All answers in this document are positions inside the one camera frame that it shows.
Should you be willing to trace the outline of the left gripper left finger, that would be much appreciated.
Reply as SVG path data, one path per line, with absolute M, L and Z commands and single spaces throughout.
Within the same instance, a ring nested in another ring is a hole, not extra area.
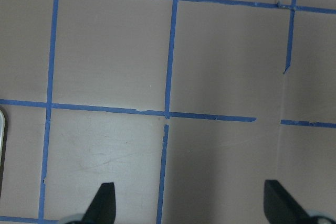
M 116 219 L 114 183 L 102 183 L 80 223 L 113 224 Z

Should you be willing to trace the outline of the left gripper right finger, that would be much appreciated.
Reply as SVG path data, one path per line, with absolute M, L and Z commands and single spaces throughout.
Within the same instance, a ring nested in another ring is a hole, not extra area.
M 306 223 L 310 216 L 277 180 L 264 182 L 264 214 L 271 224 Z

